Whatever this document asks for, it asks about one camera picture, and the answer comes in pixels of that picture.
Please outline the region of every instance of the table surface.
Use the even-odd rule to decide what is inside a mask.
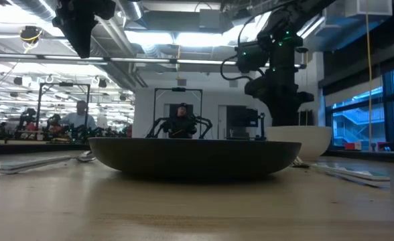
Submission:
[[[386,173],[391,188],[293,168],[259,182],[138,181],[69,161],[0,175],[0,240],[394,240],[394,163],[319,163]]]

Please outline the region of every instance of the dark bowl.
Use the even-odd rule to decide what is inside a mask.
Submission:
[[[99,161],[132,177],[254,179],[285,169],[301,143],[91,138]]]

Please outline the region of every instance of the person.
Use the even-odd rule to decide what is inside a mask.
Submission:
[[[197,132],[196,123],[188,115],[188,105],[186,103],[181,103],[176,115],[169,117],[166,123],[169,138],[172,139],[192,139],[192,135]]]
[[[63,125],[74,125],[74,128],[85,124],[85,114],[87,110],[87,103],[79,100],[76,103],[76,113],[69,113],[64,118],[61,118],[58,123]],[[88,115],[87,127],[95,130],[97,128],[94,118]]]

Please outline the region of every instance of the bowl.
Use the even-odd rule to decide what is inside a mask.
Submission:
[[[133,177],[252,179],[290,165],[300,143],[91,138],[96,158]]]
[[[316,161],[328,149],[332,129],[315,126],[267,127],[265,135],[268,141],[301,143],[298,157],[303,161]]]

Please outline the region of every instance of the white bowl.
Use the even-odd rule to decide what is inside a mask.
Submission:
[[[268,141],[301,143],[298,157],[303,161],[316,161],[330,145],[332,129],[315,126],[267,127],[265,135]]]

